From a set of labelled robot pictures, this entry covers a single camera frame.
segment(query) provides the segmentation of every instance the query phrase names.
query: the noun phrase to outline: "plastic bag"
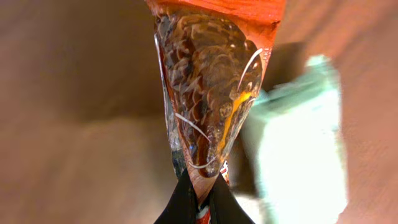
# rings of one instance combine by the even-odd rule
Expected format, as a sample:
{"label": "plastic bag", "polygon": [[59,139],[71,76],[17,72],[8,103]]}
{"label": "plastic bag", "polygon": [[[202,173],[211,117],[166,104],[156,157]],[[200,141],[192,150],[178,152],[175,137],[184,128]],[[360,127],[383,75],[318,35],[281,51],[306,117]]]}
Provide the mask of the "plastic bag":
{"label": "plastic bag", "polygon": [[217,176],[258,96],[284,1],[146,2],[174,163],[183,151],[189,167]]}

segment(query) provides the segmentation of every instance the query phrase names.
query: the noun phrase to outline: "clear plastic bag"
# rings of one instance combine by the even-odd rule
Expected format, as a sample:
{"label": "clear plastic bag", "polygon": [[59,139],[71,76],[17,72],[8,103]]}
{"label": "clear plastic bag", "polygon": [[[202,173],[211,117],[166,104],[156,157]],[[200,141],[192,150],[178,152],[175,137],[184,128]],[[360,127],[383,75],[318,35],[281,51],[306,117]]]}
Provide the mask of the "clear plastic bag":
{"label": "clear plastic bag", "polygon": [[184,155],[201,176],[215,177],[258,96],[284,1],[147,3],[174,163]]}

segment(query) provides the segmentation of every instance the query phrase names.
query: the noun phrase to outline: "brown snakeskin pattern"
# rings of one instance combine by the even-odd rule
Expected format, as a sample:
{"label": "brown snakeskin pattern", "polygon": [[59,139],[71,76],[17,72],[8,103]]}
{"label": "brown snakeskin pattern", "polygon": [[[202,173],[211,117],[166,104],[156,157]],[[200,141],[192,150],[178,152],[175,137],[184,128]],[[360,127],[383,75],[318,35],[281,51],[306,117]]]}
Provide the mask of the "brown snakeskin pattern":
{"label": "brown snakeskin pattern", "polygon": [[[192,161],[205,177],[216,175],[230,152],[261,85],[257,56],[238,83],[257,50],[230,20],[200,11],[163,12],[155,17],[160,59],[175,113],[200,128],[177,120],[180,137]],[[240,97],[247,93],[244,100]]]}

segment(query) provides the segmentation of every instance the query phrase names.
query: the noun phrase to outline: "light green object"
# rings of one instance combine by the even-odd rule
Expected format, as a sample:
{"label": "light green object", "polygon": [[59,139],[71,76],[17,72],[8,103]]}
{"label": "light green object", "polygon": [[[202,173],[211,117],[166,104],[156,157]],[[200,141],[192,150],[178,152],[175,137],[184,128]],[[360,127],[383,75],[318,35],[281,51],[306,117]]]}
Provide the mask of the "light green object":
{"label": "light green object", "polygon": [[266,224],[336,223],[347,205],[338,72],[324,56],[261,92],[242,128]]}

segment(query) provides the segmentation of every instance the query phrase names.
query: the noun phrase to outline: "yellow stripe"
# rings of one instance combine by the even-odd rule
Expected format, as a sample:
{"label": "yellow stripe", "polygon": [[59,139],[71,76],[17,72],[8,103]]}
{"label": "yellow stripe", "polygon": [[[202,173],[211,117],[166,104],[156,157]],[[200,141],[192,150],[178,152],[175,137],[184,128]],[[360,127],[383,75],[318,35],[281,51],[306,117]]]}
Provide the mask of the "yellow stripe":
{"label": "yellow stripe", "polygon": [[239,98],[237,100],[233,101],[232,113],[231,113],[231,115],[229,115],[227,117],[227,119],[225,121],[224,135],[223,135],[223,138],[221,139],[220,143],[217,146],[217,153],[220,153],[223,150],[223,148],[225,147],[225,139],[226,139],[226,135],[228,134],[229,127],[231,126],[232,116],[234,115],[236,110],[238,110],[239,105],[242,104],[243,102],[245,102],[246,100],[248,100],[250,98],[250,96],[251,96],[251,93],[243,92],[243,93],[241,93],[241,95],[239,96]]}

